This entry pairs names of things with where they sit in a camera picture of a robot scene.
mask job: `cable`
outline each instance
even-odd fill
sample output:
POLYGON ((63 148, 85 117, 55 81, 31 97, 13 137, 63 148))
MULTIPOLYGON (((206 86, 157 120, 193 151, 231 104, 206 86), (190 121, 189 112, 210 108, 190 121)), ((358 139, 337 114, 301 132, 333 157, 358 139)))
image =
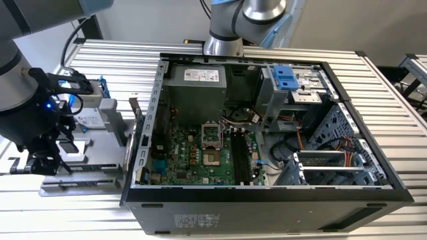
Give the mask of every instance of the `cable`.
POLYGON ((335 151, 341 150, 341 148, 342 148, 342 143, 343 143, 343 141, 339 141, 339 144, 338 144, 337 148, 334 149, 335 151))
POLYGON ((341 137, 337 137, 334 139, 331 139, 330 141, 325 142, 318 148, 317 150, 323 150, 327 148, 327 146, 334 143, 335 141, 341 140, 342 138, 341 137))
POLYGON ((297 140, 298 140, 298 146, 301 150, 305 150, 303 142, 302 142, 302 136, 301 136, 301 122, 298 122, 297 125, 297 140))
POLYGON ((233 121, 226 116, 222 116, 222 119, 225 119, 225 121, 233 125, 245 125, 251 123, 251 121, 233 121))
POLYGON ((209 7, 209 5, 207 5, 206 0, 203 0, 203 4, 205 4, 205 6, 206 6, 206 9, 207 9, 209 13, 211 14, 213 12, 211 12, 211 9, 210 9, 210 7, 209 7))
POLYGON ((261 163, 262 165, 265 165, 265 166, 267 166, 267 167, 270 167, 271 169, 274 169, 274 170, 277 170, 277 171, 281 171, 282 169, 279 169, 279 168, 275 168, 274 166, 271 166, 270 164, 267 164, 267 163, 261 163))
POLYGON ((207 9, 206 9, 206 6, 205 6, 205 4, 203 4, 203 1, 202 1, 202 0, 199 0, 199 2, 201 2, 201 5, 202 5, 202 8, 203 8, 203 11, 205 11, 205 13, 206 13, 206 15, 207 15, 209 19, 211 19, 211 16, 210 16, 210 14, 209 14, 209 11, 207 11, 207 9))
POLYGON ((61 66, 62 66, 63 69, 66 69, 66 70, 69 70, 69 71, 73 71, 73 72, 75 71, 75 69, 73 69, 71 67, 65 66, 65 64, 66 64, 65 62, 66 62, 67 49, 69 49, 69 45, 71 44, 71 42, 73 42, 73 40, 74 40, 75 35, 77 35, 78 32, 81 31, 81 29, 82 29, 82 27, 83 27, 83 24, 87 22, 87 20, 89 20, 89 18, 85 19, 85 20, 82 21, 82 23, 79 24, 79 26, 74 29, 74 31, 73 31, 73 33, 71 33, 71 35, 70 35, 70 37, 69 37, 69 39, 67 39, 67 41, 66 41, 65 48, 63 48, 63 50, 62 50, 62 55, 61 55, 61 62, 59 62, 59 64, 61 64, 61 66))
POLYGON ((74 94, 74 93, 69 93, 69 94, 74 95, 79 99, 81 107, 79 107, 79 110, 73 113, 63 113, 63 112, 61 113, 61 115, 67 118, 77 116, 83 110, 83 98, 78 94, 74 94))

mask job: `slotted metal surface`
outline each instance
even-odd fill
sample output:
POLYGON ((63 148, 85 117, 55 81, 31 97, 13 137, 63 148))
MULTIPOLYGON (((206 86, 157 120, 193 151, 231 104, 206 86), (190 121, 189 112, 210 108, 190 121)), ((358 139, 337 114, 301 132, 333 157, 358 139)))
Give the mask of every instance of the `slotted metal surface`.
MULTIPOLYGON (((89 78, 105 76, 111 96, 119 99, 122 114, 133 117, 127 98, 138 97, 142 108, 147 107, 161 52, 202 54, 202 46, 89 40, 77 48, 67 62, 89 78)), ((410 189, 416 203, 349 234, 210 235, 178 236, 174 239, 427 239, 426 123, 421 123, 414 116, 370 60, 351 51, 269 51, 247 47, 245 54, 257 58, 330 63, 351 99, 359 103, 357 109, 410 189)), ((133 213, 119 207, 119 195, 42 198, 38 195, 42 180, 41 176, 0 176, 0 233, 15 233, 2 234, 2 240, 154 238, 145 235, 133 213)))

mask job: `white label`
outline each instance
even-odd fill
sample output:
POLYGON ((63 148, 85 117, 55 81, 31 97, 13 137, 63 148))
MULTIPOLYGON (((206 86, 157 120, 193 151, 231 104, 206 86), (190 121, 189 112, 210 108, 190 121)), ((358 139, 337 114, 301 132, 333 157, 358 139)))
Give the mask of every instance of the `white label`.
POLYGON ((187 69, 185 81, 219 82, 221 72, 218 70, 187 69))
POLYGON ((255 114, 255 116, 253 117, 253 122, 258 123, 261 120, 261 116, 258 114, 255 114))
POLYGON ((178 228, 217 228, 221 223, 219 214, 174 214, 178 228))
POLYGON ((310 85, 310 81, 307 80, 298 80, 299 85, 310 85))
POLYGON ((83 108, 82 112, 74 117, 79 124, 89 129, 105 129, 105 121, 97 108, 83 108))

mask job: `wire bundle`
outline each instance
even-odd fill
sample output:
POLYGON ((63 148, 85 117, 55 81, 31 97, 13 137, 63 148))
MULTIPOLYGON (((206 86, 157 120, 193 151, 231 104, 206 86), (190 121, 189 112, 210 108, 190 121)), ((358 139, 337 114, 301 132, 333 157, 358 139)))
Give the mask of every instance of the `wire bundle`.
MULTIPOLYGON (((343 138, 346 139, 346 147, 353 147, 353 140, 343 136, 343 138)), ((351 167, 353 166, 353 158, 354 158, 354 153, 345 150, 345 167, 351 167)))

